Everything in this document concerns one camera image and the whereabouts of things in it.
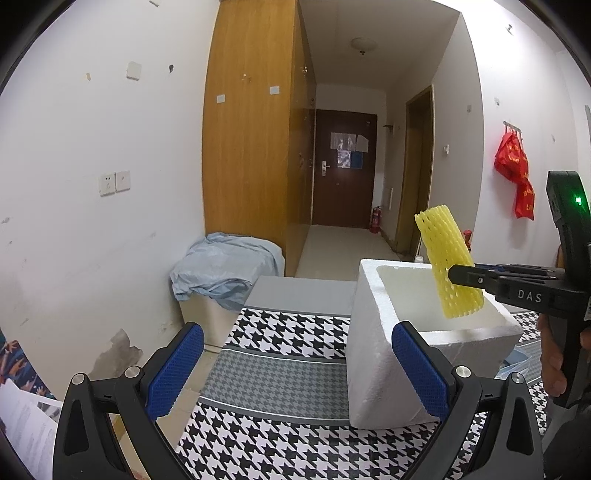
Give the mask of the person's right hand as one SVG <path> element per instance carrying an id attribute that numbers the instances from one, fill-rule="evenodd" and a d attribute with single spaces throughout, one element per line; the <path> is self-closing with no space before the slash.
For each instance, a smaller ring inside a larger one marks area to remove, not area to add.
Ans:
<path id="1" fill-rule="evenodd" d="M 559 397 L 567 389 L 567 380 L 562 373 L 563 355 L 556 344 L 547 315 L 540 315 L 537 328 L 541 336 L 541 378 L 546 393 Z"/>

